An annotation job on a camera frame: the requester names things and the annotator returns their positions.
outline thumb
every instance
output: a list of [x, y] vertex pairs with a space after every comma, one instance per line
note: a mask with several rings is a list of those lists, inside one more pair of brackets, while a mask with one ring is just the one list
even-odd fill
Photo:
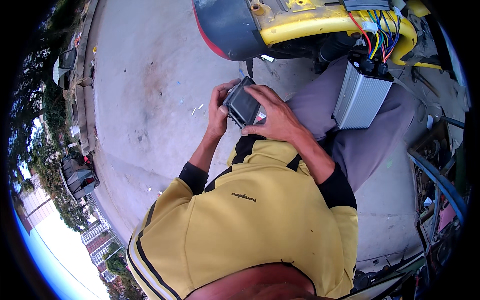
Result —
[[257, 135], [263, 135], [263, 132], [265, 130], [264, 128], [265, 125], [249, 125], [245, 126], [241, 130], [241, 134], [247, 135], [247, 134], [257, 134]]
[[218, 108], [218, 110], [216, 111], [216, 113], [217, 113], [219, 116], [221, 116], [221, 117], [223, 117], [223, 118], [226, 118], [227, 115], [228, 115], [228, 108], [227, 108], [226, 106], [222, 105], [222, 106], [220, 106], [220, 107]]

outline gray pants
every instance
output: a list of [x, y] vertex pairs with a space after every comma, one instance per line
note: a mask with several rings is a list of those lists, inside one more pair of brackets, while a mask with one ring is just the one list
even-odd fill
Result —
[[[300, 123], [320, 143], [326, 133], [338, 129], [332, 114], [347, 69], [347, 57], [333, 61], [315, 81], [299, 91], [288, 105]], [[356, 192], [403, 139], [414, 116], [414, 100], [393, 84], [369, 129], [345, 130], [331, 142], [331, 155]]]

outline man's left hand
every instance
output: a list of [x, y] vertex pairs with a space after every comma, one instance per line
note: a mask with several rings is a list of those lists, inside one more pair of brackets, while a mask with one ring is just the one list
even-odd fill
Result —
[[208, 127], [206, 135], [212, 138], [221, 138], [227, 131], [228, 108], [223, 106], [223, 101], [228, 96], [228, 91], [240, 83], [240, 79], [234, 79], [227, 84], [216, 86], [212, 92], [212, 98], [208, 105]]

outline road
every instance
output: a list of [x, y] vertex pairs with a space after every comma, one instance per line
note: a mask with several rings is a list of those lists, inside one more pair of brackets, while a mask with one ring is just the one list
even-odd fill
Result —
[[[239, 78], [241, 63], [220, 58], [202, 40], [190, 0], [109, 0], [95, 58], [97, 188], [106, 218], [129, 240], [159, 191], [179, 175], [202, 139], [215, 85]], [[286, 95], [315, 79], [307, 59], [254, 60], [255, 81]], [[192, 116], [194, 108], [199, 108]], [[240, 137], [231, 122], [209, 178], [226, 169]], [[413, 181], [400, 145], [357, 192], [359, 260], [419, 244]]]

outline parked car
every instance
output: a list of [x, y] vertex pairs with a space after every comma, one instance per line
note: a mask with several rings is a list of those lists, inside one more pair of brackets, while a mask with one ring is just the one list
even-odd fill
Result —
[[75, 48], [68, 49], [59, 55], [53, 66], [53, 81], [64, 90], [68, 90], [70, 87], [76, 58], [77, 50]]

